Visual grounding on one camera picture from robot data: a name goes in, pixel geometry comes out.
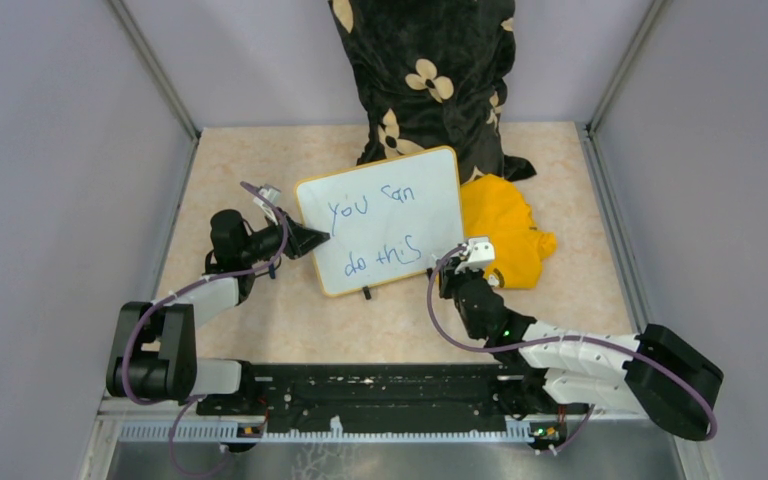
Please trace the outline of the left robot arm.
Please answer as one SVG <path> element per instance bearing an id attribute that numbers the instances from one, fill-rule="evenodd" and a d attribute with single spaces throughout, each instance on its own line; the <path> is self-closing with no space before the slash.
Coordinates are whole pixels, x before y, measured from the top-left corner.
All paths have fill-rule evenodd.
<path id="1" fill-rule="evenodd" d="M 297 259 L 327 242 L 329 233 L 305 227 L 290 217 L 250 231 L 242 215 L 222 210 L 210 220 L 212 249 L 196 286 L 169 300 L 131 301 L 119 312 L 106 371 L 106 390 L 139 404 L 220 395 L 237 414 L 252 411 L 258 384 L 244 377 L 242 360 L 201 358 L 196 330 L 245 301 L 262 261 Z"/>

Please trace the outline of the yellow-framed whiteboard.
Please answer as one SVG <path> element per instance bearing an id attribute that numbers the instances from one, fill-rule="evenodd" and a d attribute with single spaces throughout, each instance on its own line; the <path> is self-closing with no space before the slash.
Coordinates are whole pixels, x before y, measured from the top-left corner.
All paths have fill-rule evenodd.
<path id="1" fill-rule="evenodd" d="M 309 178 L 295 196 L 303 224 L 329 236 L 313 251 L 328 297 L 421 274 L 465 238 L 447 146 Z"/>

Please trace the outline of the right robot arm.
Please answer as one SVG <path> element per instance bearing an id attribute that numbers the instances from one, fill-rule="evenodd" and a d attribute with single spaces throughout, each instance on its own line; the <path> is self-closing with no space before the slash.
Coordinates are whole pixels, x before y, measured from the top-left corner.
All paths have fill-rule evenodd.
<path id="1" fill-rule="evenodd" d="M 442 268 L 440 295 L 450 299 L 479 352 L 536 376 L 523 398 L 536 412 L 588 404 L 646 415 L 691 441 L 712 439 L 724 374 L 671 329 L 649 324 L 637 334 L 565 330 L 508 308 L 480 270 Z"/>

